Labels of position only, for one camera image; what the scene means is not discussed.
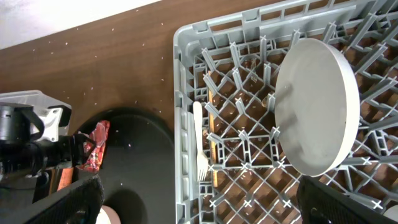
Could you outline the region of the grey plate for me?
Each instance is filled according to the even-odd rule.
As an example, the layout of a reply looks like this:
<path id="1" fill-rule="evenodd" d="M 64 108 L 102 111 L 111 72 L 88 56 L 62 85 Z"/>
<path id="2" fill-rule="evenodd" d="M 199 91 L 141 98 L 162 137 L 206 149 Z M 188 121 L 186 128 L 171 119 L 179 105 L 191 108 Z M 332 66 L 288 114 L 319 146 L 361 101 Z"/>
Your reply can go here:
<path id="1" fill-rule="evenodd" d="M 336 48 L 317 39 L 298 41 L 280 66 L 275 124 L 292 166 L 317 177 L 347 157 L 359 127 L 359 91 L 353 70 Z"/>

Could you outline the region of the white plastic fork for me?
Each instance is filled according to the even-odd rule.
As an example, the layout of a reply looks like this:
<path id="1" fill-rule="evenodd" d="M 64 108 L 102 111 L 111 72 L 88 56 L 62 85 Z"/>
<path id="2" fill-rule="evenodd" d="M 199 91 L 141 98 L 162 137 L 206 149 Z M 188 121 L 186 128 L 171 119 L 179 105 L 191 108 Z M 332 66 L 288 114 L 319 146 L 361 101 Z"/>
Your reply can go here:
<path id="1" fill-rule="evenodd" d="M 203 152 L 203 108 L 199 101 L 193 103 L 193 118 L 197 145 L 197 180 L 201 182 L 208 172 L 208 158 Z"/>

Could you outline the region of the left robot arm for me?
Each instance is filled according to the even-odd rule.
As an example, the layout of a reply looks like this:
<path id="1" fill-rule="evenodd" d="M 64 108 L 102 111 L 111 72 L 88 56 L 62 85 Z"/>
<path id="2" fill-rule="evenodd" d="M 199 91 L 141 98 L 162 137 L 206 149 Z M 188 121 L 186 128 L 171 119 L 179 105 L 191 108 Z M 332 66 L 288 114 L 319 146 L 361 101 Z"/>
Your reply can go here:
<path id="1" fill-rule="evenodd" d="M 71 109 L 1 103 L 1 181 L 35 177 L 84 164 L 96 143 L 84 134 L 60 134 Z"/>

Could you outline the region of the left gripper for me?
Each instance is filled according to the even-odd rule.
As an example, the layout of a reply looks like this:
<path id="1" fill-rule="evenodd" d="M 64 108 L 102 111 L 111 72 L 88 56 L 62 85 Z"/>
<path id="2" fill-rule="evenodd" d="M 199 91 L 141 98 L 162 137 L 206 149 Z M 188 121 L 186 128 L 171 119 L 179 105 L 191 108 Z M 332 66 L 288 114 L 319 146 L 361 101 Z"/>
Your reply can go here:
<path id="1" fill-rule="evenodd" d="M 43 169 L 65 169 L 83 165 L 96 148 L 86 135 L 60 136 L 58 141 L 40 141 Z"/>

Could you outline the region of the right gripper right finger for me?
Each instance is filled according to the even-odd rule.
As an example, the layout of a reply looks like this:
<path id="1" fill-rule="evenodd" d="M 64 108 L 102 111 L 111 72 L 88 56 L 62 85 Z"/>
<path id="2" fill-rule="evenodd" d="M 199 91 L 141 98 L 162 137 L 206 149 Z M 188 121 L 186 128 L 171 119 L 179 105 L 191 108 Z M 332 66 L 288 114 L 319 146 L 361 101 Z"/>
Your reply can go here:
<path id="1" fill-rule="evenodd" d="M 300 178 L 296 196 L 303 224 L 397 224 L 310 176 Z"/>

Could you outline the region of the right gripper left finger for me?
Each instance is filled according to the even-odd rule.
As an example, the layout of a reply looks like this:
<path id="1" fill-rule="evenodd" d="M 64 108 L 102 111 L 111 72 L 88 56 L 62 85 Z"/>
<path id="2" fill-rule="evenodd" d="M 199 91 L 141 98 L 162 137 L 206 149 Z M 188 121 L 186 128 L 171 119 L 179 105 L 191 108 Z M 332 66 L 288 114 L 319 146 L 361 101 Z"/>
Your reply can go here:
<path id="1" fill-rule="evenodd" d="M 98 175 L 78 180 L 18 212 L 19 223 L 95 223 L 104 202 Z"/>

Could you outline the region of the white cup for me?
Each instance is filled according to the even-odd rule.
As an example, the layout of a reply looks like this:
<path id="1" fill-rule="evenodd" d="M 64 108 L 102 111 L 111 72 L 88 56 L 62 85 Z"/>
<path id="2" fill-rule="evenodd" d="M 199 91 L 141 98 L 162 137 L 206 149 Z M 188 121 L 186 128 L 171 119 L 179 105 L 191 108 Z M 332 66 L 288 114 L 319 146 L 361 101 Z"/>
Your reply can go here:
<path id="1" fill-rule="evenodd" d="M 398 205 L 394 205 L 390 208 L 388 208 L 383 215 L 391 220 L 394 220 L 395 222 L 398 222 Z"/>

